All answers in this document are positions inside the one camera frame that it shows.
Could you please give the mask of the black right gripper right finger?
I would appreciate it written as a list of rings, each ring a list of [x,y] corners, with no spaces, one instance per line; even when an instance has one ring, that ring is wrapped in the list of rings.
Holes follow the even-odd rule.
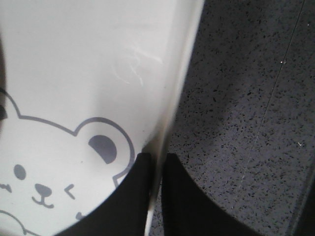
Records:
[[[161,204],[166,236],[258,235],[208,198],[174,153],[163,166]]]

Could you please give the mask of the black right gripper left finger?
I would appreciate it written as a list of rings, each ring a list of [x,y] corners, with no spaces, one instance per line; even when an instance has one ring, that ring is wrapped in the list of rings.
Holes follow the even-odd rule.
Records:
[[[149,208],[152,156],[139,153],[117,189],[60,236],[143,236]]]

